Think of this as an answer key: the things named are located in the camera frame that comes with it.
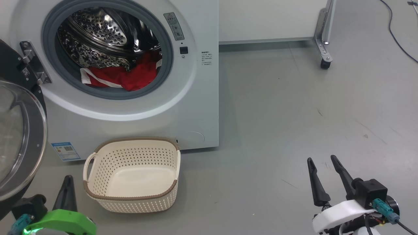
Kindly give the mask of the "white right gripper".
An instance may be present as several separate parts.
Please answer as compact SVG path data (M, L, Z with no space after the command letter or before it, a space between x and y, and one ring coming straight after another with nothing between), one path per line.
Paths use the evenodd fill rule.
M325 229L332 229L343 223L356 219L363 214L376 212L374 208L365 209L357 201L353 200L355 194L355 189L351 185L353 178L335 155L331 155L330 159L333 163L335 171L341 178L346 191L346 199L350 200L343 201L333 207L330 207L330 196L325 192L322 183L320 182L317 175L317 168L312 158L308 158L307 165L312 188L313 203L317 207L330 207L320 212L313 218L312 224L315 233L324 232Z

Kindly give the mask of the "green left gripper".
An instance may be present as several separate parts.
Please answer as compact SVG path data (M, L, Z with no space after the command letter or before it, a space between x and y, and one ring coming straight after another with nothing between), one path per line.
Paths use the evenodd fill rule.
M71 175L64 177L52 211L47 212L38 222L26 226L23 229L23 234L31 235L42 229L52 229L72 235L96 234L96 224L78 212L74 180Z

